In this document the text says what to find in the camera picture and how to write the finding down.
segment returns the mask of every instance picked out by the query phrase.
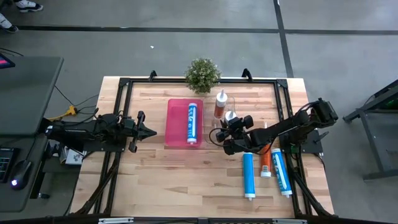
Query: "small succulent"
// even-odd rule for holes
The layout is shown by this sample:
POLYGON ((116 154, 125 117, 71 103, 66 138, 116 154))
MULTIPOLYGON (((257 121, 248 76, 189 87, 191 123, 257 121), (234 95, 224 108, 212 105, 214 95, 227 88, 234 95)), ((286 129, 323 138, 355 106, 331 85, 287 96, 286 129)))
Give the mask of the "small succulent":
POLYGON ((217 65, 208 58, 193 60, 185 71, 188 87, 196 94, 209 93, 220 77, 221 72, 217 69, 217 65))

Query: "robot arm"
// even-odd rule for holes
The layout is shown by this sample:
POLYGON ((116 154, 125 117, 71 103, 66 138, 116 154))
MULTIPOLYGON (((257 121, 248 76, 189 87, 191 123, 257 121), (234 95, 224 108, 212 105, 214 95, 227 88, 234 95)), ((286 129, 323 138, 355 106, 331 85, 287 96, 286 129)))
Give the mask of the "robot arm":
POLYGON ((49 139, 59 141, 77 151, 120 152, 126 147, 126 139, 132 137, 131 152, 137 151, 138 140, 156 135, 144 125, 145 114, 138 112, 137 123, 131 117, 104 114, 97 119, 84 122, 47 121, 44 133, 49 139))
POLYGON ((256 128, 243 131, 253 126, 251 116, 233 118, 228 124, 223 124, 224 131, 216 134, 218 142, 223 142, 224 151, 228 155, 237 152, 258 153, 265 145, 272 143, 276 137, 287 134, 289 143, 299 145, 307 139, 307 134, 315 128, 325 128, 336 123, 338 117, 330 102, 318 101, 301 107, 291 118, 285 119, 268 128, 256 128))

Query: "concrete floor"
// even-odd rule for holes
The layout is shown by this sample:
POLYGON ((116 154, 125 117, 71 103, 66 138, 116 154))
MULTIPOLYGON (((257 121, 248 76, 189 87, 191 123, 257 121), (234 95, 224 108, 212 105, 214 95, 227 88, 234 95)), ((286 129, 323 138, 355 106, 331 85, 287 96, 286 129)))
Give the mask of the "concrete floor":
MULTIPOLYGON (((45 6, 43 12, 3 12, 13 23, 25 26, 278 28, 272 0, 38 2, 45 6)), ((286 29, 398 29, 395 0, 279 2, 286 29)), ((305 79, 310 100, 330 100, 340 118, 398 77, 396 35, 287 35, 287 44, 294 77, 305 79)), ((15 35, 0 33, 0 47, 24 55, 63 57, 57 86, 74 102, 97 94, 105 75, 149 75, 151 70, 162 76, 182 75, 197 57, 212 58, 224 76, 240 76, 246 67, 255 77, 287 76, 279 34, 21 30, 15 35)), ((46 116, 61 114, 67 106, 55 91, 46 116)), ((397 223, 398 177, 362 180, 362 175, 377 169, 360 121, 348 125, 340 119, 324 131, 330 131, 323 148, 335 213, 397 223)), ((21 214, 0 213, 0 219, 63 215, 76 178, 48 178, 53 198, 29 202, 21 214)))

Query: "shoe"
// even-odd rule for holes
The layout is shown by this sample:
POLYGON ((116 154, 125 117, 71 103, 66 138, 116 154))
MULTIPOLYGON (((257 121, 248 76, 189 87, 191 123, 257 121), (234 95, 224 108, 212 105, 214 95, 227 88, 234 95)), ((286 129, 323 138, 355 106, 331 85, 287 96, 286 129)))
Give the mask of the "shoe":
POLYGON ((18 7, 19 12, 37 12, 43 10, 43 6, 28 0, 21 0, 19 2, 15 2, 15 5, 18 7))
POLYGON ((18 27, 12 25, 1 13, 0 13, 0 27, 9 33, 15 33, 18 31, 18 27))

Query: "yellow cable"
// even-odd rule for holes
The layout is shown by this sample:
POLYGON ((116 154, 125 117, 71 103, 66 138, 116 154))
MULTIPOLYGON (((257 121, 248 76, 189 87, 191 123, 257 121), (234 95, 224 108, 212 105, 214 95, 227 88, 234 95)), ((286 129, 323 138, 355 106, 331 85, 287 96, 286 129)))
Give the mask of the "yellow cable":
POLYGON ((55 121, 55 120, 62 119, 63 117, 70 116, 70 115, 76 116, 76 108, 74 106, 69 106, 69 110, 67 110, 67 112, 64 113, 63 115, 56 116, 54 118, 47 118, 47 119, 49 121, 55 121))
POLYGON ((54 117, 54 118, 47 118, 49 121, 55 121, 56 119, 61 119, 61 118, 63 118, 64 116, 68 116, 69 115, 69 112, 66 112, 66 113, 64 113, 63 115, 60 115, 60 116, 56 116, 56 117, 54 117))

